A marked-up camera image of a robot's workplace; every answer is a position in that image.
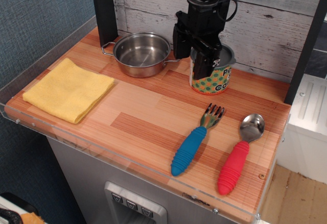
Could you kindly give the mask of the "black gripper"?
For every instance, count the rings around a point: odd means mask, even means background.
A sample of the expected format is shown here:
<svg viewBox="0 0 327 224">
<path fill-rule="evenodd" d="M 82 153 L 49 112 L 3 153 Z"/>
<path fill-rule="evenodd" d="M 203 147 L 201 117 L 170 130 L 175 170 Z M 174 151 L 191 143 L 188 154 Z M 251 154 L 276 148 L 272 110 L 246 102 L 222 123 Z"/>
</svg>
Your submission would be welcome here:
<svg viewBox="0 0 327 224">
<path fill-rule="evenodd" d="M 188 13 L 178 11 L 177 23 L 173 30 L 173 52 L 176 59 L 194 57 L 193 79 L 210 77 L 220 64 L 219 33 L 224 30 L 225 23 L 231 20 L 227 17 L 230 0 L 187 0 Z M 214 49 L 209 54 L 196 50 Z"/>
</svg>

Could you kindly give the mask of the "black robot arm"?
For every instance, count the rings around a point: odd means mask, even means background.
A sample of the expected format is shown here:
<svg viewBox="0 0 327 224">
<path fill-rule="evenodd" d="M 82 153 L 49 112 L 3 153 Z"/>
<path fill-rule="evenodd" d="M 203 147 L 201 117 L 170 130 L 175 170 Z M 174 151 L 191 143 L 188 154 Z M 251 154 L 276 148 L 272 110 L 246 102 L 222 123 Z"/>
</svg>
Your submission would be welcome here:
<svg viewBox="0 0 327 224">
<path fill-rule="evenodd" d="M 176 59 L 197 52 L 193 67 L 193 79 L 211 76 L 218 65 L 222 44 L 219 34 L 225 23 L 231 21 L 238 9 L 237 0 L 187 0 L 188 12 L 176 13 L 177 23 L 173 31 L 173 50 Z"/>
</svg>

